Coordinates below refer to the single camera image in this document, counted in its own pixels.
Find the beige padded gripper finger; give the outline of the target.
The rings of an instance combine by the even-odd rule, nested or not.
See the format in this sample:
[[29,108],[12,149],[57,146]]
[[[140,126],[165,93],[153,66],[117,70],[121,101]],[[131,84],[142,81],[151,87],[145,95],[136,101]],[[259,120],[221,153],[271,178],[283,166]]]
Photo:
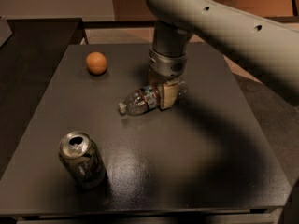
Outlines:
[[177,78],[167,80],[158,85],[160,93],[160,108],[162,110],[170,108],[177,99],[179,92],[179,81]]
[[159,75],[152,69],[149,70],[148,78],[149,78],[149,84],[154,86],[158,86],[159,84],[163,84],[165,82],[165,77]]

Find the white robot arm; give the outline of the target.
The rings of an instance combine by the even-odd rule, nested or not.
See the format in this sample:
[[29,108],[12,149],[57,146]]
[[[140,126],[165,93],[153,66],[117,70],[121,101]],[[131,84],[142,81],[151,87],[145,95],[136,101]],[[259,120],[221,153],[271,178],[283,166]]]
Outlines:
[[186,47],[197,35],[289,104],[299,105],[299,31],[213,0],[146,0],[157,18],[151,70],[183,74]]

